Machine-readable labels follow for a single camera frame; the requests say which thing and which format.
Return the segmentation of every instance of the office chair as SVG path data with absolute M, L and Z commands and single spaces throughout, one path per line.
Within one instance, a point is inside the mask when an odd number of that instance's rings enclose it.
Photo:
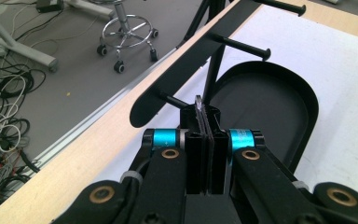
M 121 59 L 120 52 L 122 49 L 129 49 L 146 43 L 150 47 L 150 59 L 152 62 L 158 61 L 158 53 L 149 41 L 150 37 L 157 37 L 158 30 L 153 28 L 150 21 L 136 16 L 127 15 L 123 7 L 125 0 L 115 0 L 112 2 L 115 6 L 117 17 L 108 22 L 103 28 L 103 34 L 100 37 L 100 46 L 97 52 L 104 56 L 107 53 L 106 46 L 116 50 L 117 62 L 114 69 L 118 73 L 124 72 L 124 63 Z

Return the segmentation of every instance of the black plastic tray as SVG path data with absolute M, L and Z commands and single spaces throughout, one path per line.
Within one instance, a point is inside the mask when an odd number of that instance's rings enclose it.
M 222 129 L 260 130 L 268 149 L 292 172 L 319 111 L 303 78 L 265 62 L 240 63 L 226 71 L 215 84 L 211 105 L 222 113 Z

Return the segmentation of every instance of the white cable tie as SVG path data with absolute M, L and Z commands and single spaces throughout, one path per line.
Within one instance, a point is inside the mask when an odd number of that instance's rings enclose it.
M 292 183 L 293 183 L 293 185 L 295 186 L 296 189 L 310 190 L 310 188 L 308 187 L 308 185 L 306 183 L 304 183 L 304 181 L 297 180 L 297 181 L 293 181 Z
M 120 178 L 120 183 L 123 182 L 125 177 L 132 177 L 138 180 L 139 182 L 139 188 L 142 186 L 142 182 L 144 181 L 144 178 L 136 171 L 126 171 L 123 173 L 123 175 Z

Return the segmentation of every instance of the chair caster wheel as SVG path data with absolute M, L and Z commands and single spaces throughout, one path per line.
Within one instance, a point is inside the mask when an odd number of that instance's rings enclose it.
M 124 63 L 122 61 L 117 61 L 115 63 L 114 69 L 118 73 L 123 73 L 124 72 Z
M 158 53 L 155 49 L 150 50 L 150 59 L 152 60 L 152 62 L 158 61 Z
M 154 28 L 153 28 L 152 37 L 153 37 L 153 38 L 158 37 L 158 29 L 154 29 Z
M 107 49 L 106 49 L 106 46 L 105 45 L 100 45 L 98 48 L 97 48 L 97 53 L 101 56 L 105 56 L 106 53 L 107 53 Z

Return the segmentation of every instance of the gray floor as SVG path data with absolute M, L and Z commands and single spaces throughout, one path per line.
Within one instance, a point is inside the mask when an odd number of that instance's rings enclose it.
M 143 16 L 159 29 L 159 36 L 152 39 L 152 43 L 162 57 L 183 39 L 200 0 L 137 0 L 126 1 L 124 4 L 128 14 Z M 13 18 L 23 7 L 8 6 L 0 16 L 0 22 L 7 30 L 11 31 Z M 46 13 L 35 18 L 19 29 L 16 35 L 41 24 L 55 14 L 56 12 Z M 38 13 L 34 6 L 27 7 L 17 17 L 16 24 L 23 24 L 36 15 Z M 87 30 L 95 19 L 96 15 L 93 13 L 65 6 L 65 11 L 55 21 L 30 35 L 23 43 L 31 46 L 45 39 L 77 35 Z M 115 52 L 110 50 L 104 57 L 96 52 L 99 37 L 107 21 L 107 18 L 99 17 L 81 36 L 35 46 L 36 49 L 56 57 L 59 60 L 59 69 L 56 73 L 47 72 L 45 83 L 26 96 L 18 114 L 19 118 L 31 122 L 31 130 L 28 133 L 31 142 L 24 149 L 29 158 L 35 158 L 51 146 L 153 64 L 150 62 L 149 47 L 143 45 L 137 49 L 122 51 L 126 70 L 123 74 L 116 73 L 113 70 L 117 60 Z M 17 55 L 14 55 L 14 58 L 18 62 L 24 60 Z M 39 64 L 34 67 L 47 71 Z

